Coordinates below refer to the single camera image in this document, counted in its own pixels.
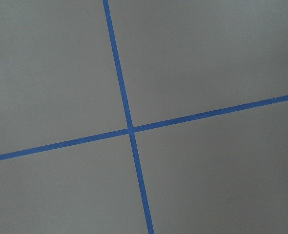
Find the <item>brown table mat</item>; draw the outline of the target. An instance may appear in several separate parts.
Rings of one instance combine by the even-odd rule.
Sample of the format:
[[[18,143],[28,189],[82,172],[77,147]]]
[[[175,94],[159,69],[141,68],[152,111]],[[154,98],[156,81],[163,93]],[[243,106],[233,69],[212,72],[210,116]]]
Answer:
[[[0,0],[0,234],[288,234],[288,0]]]

